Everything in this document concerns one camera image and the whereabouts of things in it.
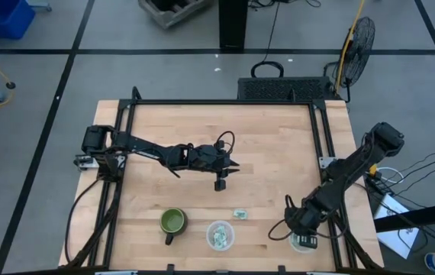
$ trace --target mug handle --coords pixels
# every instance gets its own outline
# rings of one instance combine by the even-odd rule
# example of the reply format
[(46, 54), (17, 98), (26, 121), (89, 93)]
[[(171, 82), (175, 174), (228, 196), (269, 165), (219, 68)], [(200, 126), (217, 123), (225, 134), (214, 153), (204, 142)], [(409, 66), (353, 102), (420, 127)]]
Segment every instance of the mug handle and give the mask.
[(165, 244), (171, 245), (172, 241), (173, 241), (173, 234), (167, 234), (165, 238)]

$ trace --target metal clamp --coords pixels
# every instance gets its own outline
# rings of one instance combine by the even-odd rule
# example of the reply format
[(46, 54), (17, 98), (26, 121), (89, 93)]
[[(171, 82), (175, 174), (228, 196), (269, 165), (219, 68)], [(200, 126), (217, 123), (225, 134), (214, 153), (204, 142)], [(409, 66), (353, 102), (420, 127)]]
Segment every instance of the metal clamp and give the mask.
[(319, 158), (319, 167), (321, 169), (326, 169), (326, 167), (330, 166), (332, 162), (338, 160), (336, 157), (320, 157)]

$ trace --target electric fan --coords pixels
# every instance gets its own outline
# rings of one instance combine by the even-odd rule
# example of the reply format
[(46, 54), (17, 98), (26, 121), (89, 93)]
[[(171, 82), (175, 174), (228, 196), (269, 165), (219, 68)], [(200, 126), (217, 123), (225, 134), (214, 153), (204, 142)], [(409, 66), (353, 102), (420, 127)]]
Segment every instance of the electric fan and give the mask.
[(335, 66), (333, 78), (336, 81), (333, 92), (337, 94), (340, 87), (346, 88), (348, 99), (345, 102), (350, 102), (350, 87), (362, 75), (363, 69), (365, 69), (365, 65), (369, 60), (375, 38), (375, 24), (373, 20), (368, 17), (360, 18), (355, 24), (351, 39), (348, 39), (349, 36), (350, 32), (343, 44), (343, 50), (346, 48), (343, 62), (341, 62), (340, 56), (339, 61), (326, 64), (323, 74), (326, 76), (327, 68)]

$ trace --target blue bin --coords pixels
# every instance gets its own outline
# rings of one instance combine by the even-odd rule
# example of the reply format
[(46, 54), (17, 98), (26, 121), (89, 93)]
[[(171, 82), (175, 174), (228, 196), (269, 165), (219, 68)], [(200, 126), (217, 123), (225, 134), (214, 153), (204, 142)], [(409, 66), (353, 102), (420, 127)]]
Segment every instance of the blue bin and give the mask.
[(0, 38), (20, 39), (33, 18), (26, 0), (0, 0)]

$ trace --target clear plastic cup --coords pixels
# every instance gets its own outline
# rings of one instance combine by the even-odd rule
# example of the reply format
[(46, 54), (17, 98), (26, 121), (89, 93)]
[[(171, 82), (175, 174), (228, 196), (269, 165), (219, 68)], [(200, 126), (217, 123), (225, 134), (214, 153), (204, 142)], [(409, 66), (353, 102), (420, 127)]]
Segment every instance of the clear plastic cup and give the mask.
[(311, 253), (314, 251), (314, 249), (309, 248), (309, 247), (303, 247), (302, 245), (299, 245), (299, 241), (298, 241), (298, 236), (294, 233), (292, 233), (290, 236), (288, 236), (288, 242), (289, 244), (291, 244), (291, 247), (299, 252), (299, 253)]
[[(214, 243), (214, 234), (219, 232), (220, 227), (224, 227), (224, 232), (226, 233), (226, 245), (224, 247), (216, 247)], [(229, 222), (225, 221), (216, 221), (211, 223), (208, 227), (208, 231), (206, 232), (206, 240), (208, 241), (209, 246), (216, 251), (226, 251), (230, 249), (231, 245), (234, 243), (234, 229), (233, 226), (230, 225)]]

